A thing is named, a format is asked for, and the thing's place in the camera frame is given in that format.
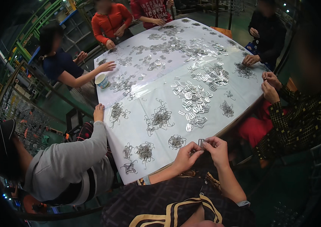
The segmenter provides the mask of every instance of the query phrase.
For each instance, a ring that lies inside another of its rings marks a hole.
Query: hand
[[[166,23],[165,23],[162,19],[154,19],[152,23],[153,23],[153,24],[157,24],[157,25],[159,25],[159,26],[164,26],[164,25],[166,25]]]
[[[281,89],[281,82],[278,80],[276,75],[272,72],[263,72],[263,81],[267,80],[270,85],[272,85],[277,91]]]
[[[275,88],[272,87],[267,80],[262,83],[262,90],[264,93],[264,98],[270,103],[276,103],[280,101],[279,95]]]
[[[112,40],[108,40],[107,42],[106,42],[106,47],[110,50],[110,49],[112,49],[112,48],[114,48],[116,45],[115,45],[115,43],[112,41]]]
[[[115,36],[122,37],[124,35],[125,26],[121,26],[115,33]]]
[[[174,5],[174,0],[167,0],[167,8],[170,9]]]
[[[259,55],[247,55],[244,60],[243,64],[246,65],[247,67],[252,66],[253,64],[257,63],[258,61],[261,61]]]
[[[216,137],[209,137],[203,142],[203,146],[210,152],[213,164],[216,168],[230,167],[227,156],[227,142]]]
[[[94,121],[104,121],[104,108],[105,106],[101,103],[95,107]]]
[[[84,51],[81,51],[77,56],[77,62],[81,62],[85,58],[87,58],[87,53],[85,53]]]
[[[191,156],[191,150],[197,150]],[[189,170],[194,162],[203,154],[203,150],[195,142],[190,142],[183,148],[179,149],[176,159],[174,160],[172,166],[176,169],[178,173]]]
[[[106,62],[106,63],[100,65],[99,67],[97,67],[96,70],[98,70],[99,73],[112,71],[114,68],[116,68],[116,64],[114,64],[114,62],[115,61]]]
[[[255,38],[259,38],[259,32],[255,28],[250,28],[250,34]]]

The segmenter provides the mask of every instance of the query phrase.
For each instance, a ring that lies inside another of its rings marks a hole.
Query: table
[[[159,30],[159,27],[157,26],[144,31],[117,45],[116,52],[109,53],[109,51],[107,51],[94,59],[95,66],[97,66],[98,61],[104,58],[106,58],[107,61],[113,60],[117,62],[118,65],[116,70],[106,73],[109,81],[114,80],[113,83],[118,81],[116,78],[118,75],[118,77],[123,75],[124,79],[127,79],[130,75],[135,75],[135,73],[139,71],[134,78],[130,78],[130,82],[136,81],[136,84],[131,86],[132,90],[130,92],[135,94],[134,98],[130,98],[129,94],[125,97],[123,95],[124,90],[114,93],[114,90],[109,88],[100,89],[97,87],[99,102],[105,104],[107,107],[105,109],[104,117],[107,138],[124,184],[133,182],[145,175],[153,173],[174,161],[178,150],[169,146],[168,140],[171,136],[180,135],[182,138],[185,138],[186,142],[183,144],[185,145],[191,141],[195,141],[197,143],[199,139],[216,135],[222,129],[235,122],[235,120],[254,102],[256,102],[263,93],[260,87],[262,83],[261,74],[265,70],[265,66],[263,64],[256,63],[251,69],[252,73],[255,75],[254,78],[248,79],[240,76],[238,72],[235,71],[236,66],[234,63],[240,63],[244,59],[242,53],[246,52],[246,50],[242,51],[239,49],[238,47],[241,46],[237,43],[234,46],[230,45],[227,43],[229,38],[223,36],[216,30],[212,30],[210,27],[200,24],[197,21],[193,21],[191,19],[187,20],[189,20],[189,22],[185,23],[182,22],[184,19],[179,19],[168,23],[167,25],[176,26],[176,28],[173,29]],[[157,34],[160,39],[150,40],[149,37],[155,37],[154,34]],[[217,56],[222,57],[222,60],[218,60],[212,56],[200,57],[200,66],[193,72],[201,72],[204,74],[204,70],[201,70],[201,67],[207,68],[214,66],[214,64],[217,64],[218,62],[224,63],[222,67],[228,72],[229,83],[227,85],[217,87],[217,90],[214,92],[211,91],[208,85],[203,81],[198,81],[190,77],[193,73],[188,72],[188,67],[194,67],[196,62],[192,60],[185,62],[185,60],[190,59],[190,57],[182,57],[185,55],[182,51],[173,51],[167,54],[162,53],[162,51],[154,52],[153,50],[154,45],[167,43],[168,41],[185,41],[187,46],[192,49],[194,46],[190,46],[190,40],[194,38],[200,39],[193,42],[194,45],[199,45],[197,48],[203,47],[205,50],[211,50],[213,49],[211,46],[213,42],[217,42],[227,48],[226,56]],[[140,45],[144,45],[145,47],[153,46],[151,48],[144,49],[140,54],[136,54],[139,51],[133,51],[134,47],[136,48]],[[151,71],[147,70],[149,66],[143,65],[142,70],[134,67],[136,64],[141,64],[144,61],[139,61],[139,59],[144,59],[149,54],[152,57],[150,62],[159,59],[159,62],[164,62],[165,66],[162,64],[158,70]],[[123,62],[123,59],[126,57],[132,57],[132,65],[119,65],[119,63]],[[138,80],[138,77],[142,74],[146,74],[146,76],[144,76],[143,80]],[[194,127],[192,131],[186,131],[188,121],[185,116],[179,114],[179,111],[184,111],[186,114],[189,114],[190,112],[185,111],[185,108],[182,107],[182,98],[179,98],[179,96],[176,96],[173,93],[171,85],[176,81],[189,81],[194,86],[198,87],[200,85],[203,87],[204,92],[208,91],[209,93],[212,93],[213,96],[209,98],[210,102],[208,103],[210,105],[209,112],[197,114],[208,119],[207,122],[204,123],[203,128]],[[228,91],[231,91],[233,94],[232,97],[226,96],[226,92]],[[153,131],[152,135],[149,136],[146,119],[152,118],[152,114],[154,114],[155,110],[161,106],[161,103],[158,102],[159,100],[166,103],[166,109],[171,112],[171,117],[167,126]],[[223,115],[224,111],[222,111],[220,105],[224,101],[229,105],[232,104],[232,110],[234,111],[234,115],[232,117]],[[111,117],[112,108],[110,106],[115,102],[121,103],[123,111],[130,111],[130,113],[126,114],[126,118],[120,116],[119,121],[115,122],[113,125]],[[136,147],[145,142],[151,143],[151,147],[153,149],[152,158],[149,162],[144,163],[139,159],[139,156],[135,152],[137,152]],[[127,145],[134,147],[131,152],[132,155],[130,156],[130,159],[133,161],[136,173],[126,174],[125,172],[124,165],[126,163],[130,163],[128,159],[124,158],[123,154],[123,150]]]

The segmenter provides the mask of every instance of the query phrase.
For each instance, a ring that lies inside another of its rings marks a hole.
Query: red sweater
[[[123,4],[113,4],[109,14],[95,13],[92,18],[91,24],[92,29],[94,30],[94,36],[97,40],[106,45],[109,38],[115,38],[114,33],[123,24],[126,24],[126,28],[129,27],[132,19],[133,16],[131,16],[130,12]]]
[[[134,15],[134,19],[139,19],[141,16],[162,19],[166,23],[172,21],[166,8],[167,0],[131,0],[130,7]],[[150,29],[156,24],[143,22],[144,28]]]

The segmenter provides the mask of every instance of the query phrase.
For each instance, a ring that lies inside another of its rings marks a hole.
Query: green floor
[[[248,25],[252,16],[252,8],[246,8],[246,12],[242,12],[239,16],[233,16],[231,31],[233,39],[245,46],[248,42],[252,41],[252,37],[248,33]],[[215,25],[215,17],[211,14],[205,14],[203,12],[194,12],[181,15],[178,18],[189,17],[193,20],[208,26]],[[221,12],[219,16],[219,25],[221,28],[228,28],[229,14]],[[134,34],[138,34],[145,29],[142,24],[133,26],[131,31]],[[287,33],[286,43],[290,40],[289,32]],[[93,60],[87,61],[83,66],[86,70],[93,69]],[[290,75],[290,70],[286,67],[280,73],[280,80],[282,83],[286,83]],[[60,86],[58,91],[68,97],[71,101],[79,105],[86,112],[92,114],[92,111],[85,105],[75,101],[69,94],[65,86]],[[39,104],[41,107],[48,110],[60,119],[65,120],[65,115],[72,107],[67,103],[59,99],[57,96],[52,95],[44,102]],[[65,130],[65,125],[56,123],[58,130]],[[60,142],[61,137],[51,137],[51,143]],[[308,154],[301,152],[296,155],[288,156],[284,159],[286,163],[292,163],[296,160],[303,160]],[[258,160],[252,160],[250,163],[257,163]],[[254,211],[257,226],[271,226],[273,220],[277,220],[278,214],[275,207],[285,206],[286,209],[291,209],[293,212],[299,212],[303,209],[303,205],[309,196],[309,181],[308,176],[311,171],[311,163],[304,163],[291,166],[281,165],[281,161],[277,160],[274,167],[269,171],[270,167],[261,169],[259,166],[249,167],[246,169],[235,170],[235,175],[244,189],[248,200],[251,202],[250,208]],[[100,203],[104,204],[116,193],[106,193],[99,198]],[[95,200],[87,202],[86,208],[96,207],[98,203]],[[60,212],[73,211],[71,206],[63,206],[60,208]],[[99,226],[100,213],[91,214],[79,218],[73,218],[69,220],[38,223],[32,222],[31,226]]]

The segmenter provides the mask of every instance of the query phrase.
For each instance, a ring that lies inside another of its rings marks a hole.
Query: patterned shirt
[[[308,96],[283,86],[279,95],[289,103],[289,112],[283,113],[281,102],[269,107],[273,128],[253,149],[260,159],[303,151],[321,143],[321,92]]]

